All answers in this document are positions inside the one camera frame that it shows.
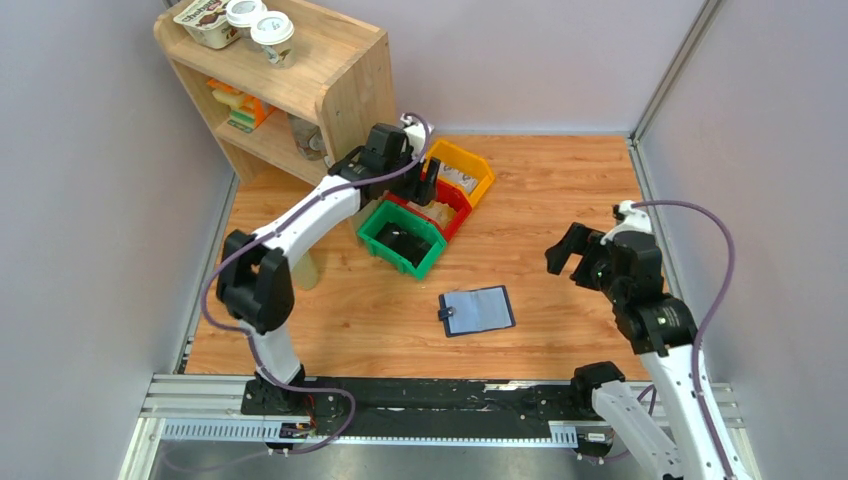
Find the yellow VIP card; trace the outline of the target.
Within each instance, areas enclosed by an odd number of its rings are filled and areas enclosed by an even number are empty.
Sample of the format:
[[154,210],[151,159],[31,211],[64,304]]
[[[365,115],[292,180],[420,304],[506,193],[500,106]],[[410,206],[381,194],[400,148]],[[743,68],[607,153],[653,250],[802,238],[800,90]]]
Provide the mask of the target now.
[[446,203],[433,201],[422,208],[423,214],[432,220],[439,228],[446,230],[456,215],[456,211]]

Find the navy blue card holder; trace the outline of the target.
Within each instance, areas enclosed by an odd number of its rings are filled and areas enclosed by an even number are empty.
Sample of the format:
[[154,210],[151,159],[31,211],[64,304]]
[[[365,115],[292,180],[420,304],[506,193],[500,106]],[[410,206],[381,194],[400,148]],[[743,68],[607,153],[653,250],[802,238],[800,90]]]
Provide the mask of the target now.
[[444,293],[437,316],[448,338],[516,326],[505,285]]

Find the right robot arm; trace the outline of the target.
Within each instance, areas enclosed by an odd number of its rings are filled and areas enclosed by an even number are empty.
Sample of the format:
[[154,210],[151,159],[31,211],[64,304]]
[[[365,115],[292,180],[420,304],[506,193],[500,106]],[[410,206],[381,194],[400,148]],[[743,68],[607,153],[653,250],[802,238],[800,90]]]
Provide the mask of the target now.
[[616,325],[650,374],[668,423],[662,429],[611,362],[575,370],[570,392],[581,417],[607,421],[639,465],[656,479],[748,479],[713,393],[707,390],[688,306],[664,290],[662,254],[648,229],[608,233],[573,223],[545,252],[558,275],[570,256],[579,287],[602,293]]

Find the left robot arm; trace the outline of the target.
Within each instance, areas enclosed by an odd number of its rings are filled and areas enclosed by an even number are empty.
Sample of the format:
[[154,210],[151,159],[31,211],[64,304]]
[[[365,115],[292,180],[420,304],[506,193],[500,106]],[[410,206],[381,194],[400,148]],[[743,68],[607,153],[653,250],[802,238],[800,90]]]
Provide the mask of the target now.
[[432,125],[413,113],[398,126],[377,123],[294,207],[252,233],[234,230],[225,238],[206,284],[234,321],[215,320],[206,302],[201,311],[210,325],[246,337],[257,375],[270,384],[267,401],[279,413],[299,411],[309,391],[286,327],[295,306],[294,267],[336,225],[388,192],[431,200],[438,169],[426,166],[425,155],[432,137]]

